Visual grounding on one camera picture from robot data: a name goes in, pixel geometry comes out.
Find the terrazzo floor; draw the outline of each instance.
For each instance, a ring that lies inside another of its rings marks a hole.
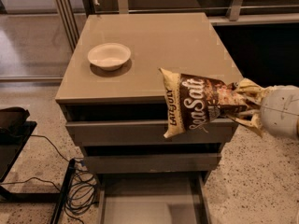
[[[6,50],[0,51],[1,75],[16,75],[14,72],[20,71],[18,65],[21,66],[21,75],[63,74],[70,50],[59,20],[51,16],[35,17],[35,20],[44,22],[44,31],[48,31],[46,24],[53,22],[52,26],[56,29],[52,28],[52,31],[61,38],[58,49],[59,54],[63,54],[62,57],[40,55],[44,59],[39,61],[42,64],[40,66],[38,63],[26,62],[25,55],[21,56],[19,63],[16,60],[15,63],[12,62],[11,59],[19,54],[19,48],[23,44],[17,42],[21,42],[18,39],[20,37],[13,35],[10,28],[16,29],[14,25],[18,21],[18,29],[14,30],[17,33],[19,30],[26,30],[28,26],[30,30],[34,30],[36,21],[30,23],[33,20],[28,17],[0,16],[0,46],[1,50]],[[3,29],[4,23],[10,25]],[[47,40],[47,34],[52,36],[45,33],[43,39]],[[29,49],[31,39],[28,35],[23,34]],[[5,39],[10,39],[13,46],[7,46]],[[35,55],[34,50],[40,47],[35,44],[30,49],[31,54]],[[79,149],[74,146],[65,129],[62,111],[54,100],[58,87],[57,83],[0,83],[0,106],[26,107],[31,113],[30,120],[37,122],[34,134],[46,135],[68,159],[81,157]],[[5,182],[23,181],[37,176],[60,186],[66,167],[67,162],[47,140],[31,137]],[[51,184],[36,180],[9,185],[6,189],[16,192],[56,191]],[[206,182],[206,196],[213,224],[296,224],[295,217],[299,209],[299,142],[275,138],[269,134],[260,138],[247,129],[238,127],[232,141],[222,151],[220,165]],[[96,205],[92,206],[80,219],[84,223],[96,223],[97,208]],[[50,223],[53,210],[53,203],[0,203],[0,224]],[[79,222],[62,213],[60,223]]]

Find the black stand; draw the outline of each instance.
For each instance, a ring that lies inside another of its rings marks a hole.
[[[16,159],[18,159],[23,147],[27,143],[35,127],[36,122],[26,121],[19,128],[15,137],[9,137],[6,139],[18,140],[19,142],[0,142],[0,185],[1,182],[4,182]],[[51,219],[51,224],[56,224],[59,221],[59,217],[70,185],[71,176],[74,172],[75,160],[71,160],[68,163],[68,167],[64,176],[64,183],[60,193],[14,193],[0,186],[0,203],[56,203]]]

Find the drawer front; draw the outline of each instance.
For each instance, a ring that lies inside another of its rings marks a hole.
[[[220,160],[221,154],[213,153],[84,158],[89,172],[93,174],[210,171],[217,168]]]
[[[217,119],[204,130],[192,130],[165,139],[165,120],[122,122],[67,122],[66,128],[77,146],[128,146],[160,144],[226,143],[237,124],[229,119]]]

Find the open drawer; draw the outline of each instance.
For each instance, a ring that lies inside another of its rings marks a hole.
[[[99,193],[99,224],[211,223],[201,173],[104,175]]]

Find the cabinet top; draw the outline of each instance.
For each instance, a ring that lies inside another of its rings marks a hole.
[[[128,47],[131,59],[108,72],[88,52],[104,43]],[[148,103],[164,100],[159,68],[225,83],[242,75],[205,13],[91,15],[56,95],[59,104]]]

